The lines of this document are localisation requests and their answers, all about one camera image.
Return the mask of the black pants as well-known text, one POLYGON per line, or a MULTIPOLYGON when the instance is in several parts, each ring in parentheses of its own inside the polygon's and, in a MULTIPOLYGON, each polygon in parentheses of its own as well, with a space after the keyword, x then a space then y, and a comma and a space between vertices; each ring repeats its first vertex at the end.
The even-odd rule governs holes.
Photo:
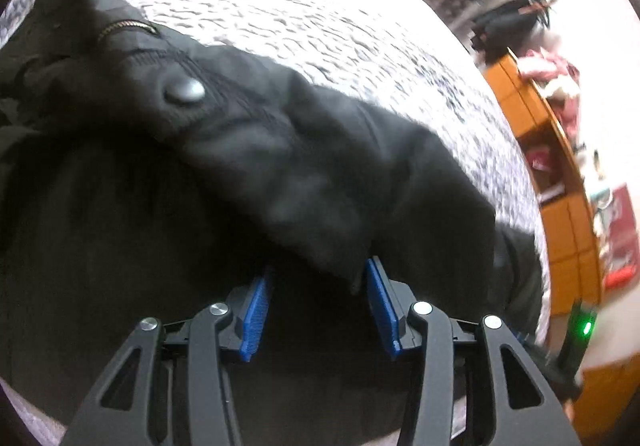
POLYGON ((68 426, 137 322, 269 276, 264 353, 385 362, 377 256, 451 317, 523 306, 534 261, 424 125, 123 0, 13 0, 1 33, 1 382, 68 426))

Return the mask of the orange wooden cabinet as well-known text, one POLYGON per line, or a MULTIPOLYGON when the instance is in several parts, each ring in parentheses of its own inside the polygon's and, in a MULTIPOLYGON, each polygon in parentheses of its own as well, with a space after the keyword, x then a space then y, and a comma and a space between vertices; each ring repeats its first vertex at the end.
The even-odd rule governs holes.
POLYGON ((484 72, 538 196, 550 267, 548 340, 558 346, 576 300, 598 317, 574 403, 586 445, 639 441, 639 208, 614 185, 592 151, 579 152, 534 81, 518 73, 510 50, 484 72))

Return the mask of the pink clothes pile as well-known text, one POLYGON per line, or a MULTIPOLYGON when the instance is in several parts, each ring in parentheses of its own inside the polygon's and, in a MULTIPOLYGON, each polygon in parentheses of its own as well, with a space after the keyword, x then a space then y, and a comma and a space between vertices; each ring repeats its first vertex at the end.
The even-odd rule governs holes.
POLYGON ((561 56, 529 50, 518 58, 518 73, 534 81, 566 132, 576 131, 579 119, 579 71, 561 56))

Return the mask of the grey quilted bedspread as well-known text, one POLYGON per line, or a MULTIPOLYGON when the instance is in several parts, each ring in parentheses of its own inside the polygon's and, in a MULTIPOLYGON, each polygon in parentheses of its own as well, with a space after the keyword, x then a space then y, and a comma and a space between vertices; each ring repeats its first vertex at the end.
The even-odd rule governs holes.
MULTIPOLYGON (((292 68, 424 125, 492 204, 503 238, 536 264, 523 306, 548 332, 547 246, 524 158, 494 94, 459 42, 419 0, 123 0, 146 20, 218 48, 292 68)), ((408 371, 366 352, 264 353, 233 379, 251 445, 391 445, 408 371)))

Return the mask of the black clothes on rack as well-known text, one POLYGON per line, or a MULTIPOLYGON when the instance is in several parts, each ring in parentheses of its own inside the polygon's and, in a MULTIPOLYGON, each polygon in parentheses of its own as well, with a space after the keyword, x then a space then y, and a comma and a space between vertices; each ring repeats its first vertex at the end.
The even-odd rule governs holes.
POLYGON ((550 27, 553 1, 510 0, 472 19, 471 46, 486 65, 498 62, 509 50, 519 50, 537 27, 550 27))

